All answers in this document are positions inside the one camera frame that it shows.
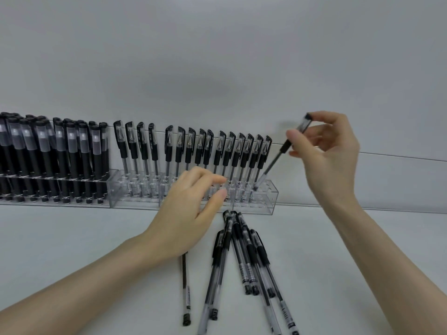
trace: forearm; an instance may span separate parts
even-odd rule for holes
[[[396,334],[447,333],[447,297],[356,200],[324,209]]]
[[[131,241],[0,312],[3,335],[75,334],[143,273]]]

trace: person's right arm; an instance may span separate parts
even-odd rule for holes
[[[394,332],[447,334],[447,296],[360,207],[354,176],[360,146],[346,115],[311,112],[324,124],[287,131],[312,192],[343,239]]]

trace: pile of pens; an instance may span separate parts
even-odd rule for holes
[[[259,234],[255,230],[249,229],[242,213],[226,210],[223,213],[223,219],[225,228],[216,235],[211,276],[197,334],[206,334],[208,321],[218,319],[225,262],[230,243],[232,243],[239,264],[244,292],[246,295],[260,295],[271,332],[274,335],[281,335],[281,328],[271,305],[271,299],[276,297],[289,333],[299,335],[298,328],[273,276],[270,261]],[[190,313],[190,305],[186,305],[186,309]]]
[[[183,163],[185,170],[188,170],[193,162],[196,166],[203,165],[205,169],[210,165],[215,140],[211,130],[200,129],[199,134],[196,135],[193,128],[189,128],[186,132],[184,128],[178,127],[175,141],[173,126],[168,126],[165,129],[164,141],[165,168],[162,170],[159,166],[159,152],[154,124],[150,123],[148,125],[148,140],[143,122],[137,124],[136,137],[133,127],[133,122],[128,122],[125,125],[121,121],[114,123],[115,137],[124,169],[121,179],[123,187],[126,188],[126,195],[124,196],[131,198],[133,201],[143,198],[143,201],[159,199],[161,202],[168,194],[171,185],[178,179],[180,170],[183,169]],[[272,139],[267,136],[264,141],[261,135],[258,135],[255,139],[251,134],[246,137],[242,133],[239,133],[237,137],[233,132],[230,132],[227,138],[223,131],[220,131],[219,137],[216,139],[218,140],[214,152],[213,172],[216,174],[218,167],[221,167],[221,174],[227,176],[227,167],[231,166],[227,182],[229,190],[226,201],[231,200],[230,195],[233,193],[233,198],[239,202],[255,203],[253,186],[267,160]],[[143,174],[140,174],[139,171],[137,145],[143,163]],[[173,171],[171,162],[173,161],[174,146],[176,166]],[[128,151],[130,151],[130,157],[132,158],[133,169],[128,164]],[[153,172],[151,171],[151,163],[154,166]],[[217,187],[210,188],[203,200],[208,200],[217,189]]]
[[[97,204],[107,200],[107,123],[0,114],[0,198]]]

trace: person's right hand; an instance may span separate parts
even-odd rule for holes
[[[354,176],[360,145],[348,118],[336,112],[309,114],[325,124],[309,127],[304,134],[288,130],[286,135],[294,149],[289,154],[303,160],[309,187],[323,208],[356,202]]]

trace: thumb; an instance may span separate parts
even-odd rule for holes
[[[298,152],[304,163],[309,163],[318,155],[318,151],[310,141],[296,129],[289,129],[286,136],[293,144],[293,148]]]
[[[207,202],[205,208],[198,214],[196,220],[199,220],[200,223],[210,223],[213,219],[217,211],[224,204],[224,200],[227,196],[227,190],[225,188],[219,189]]]

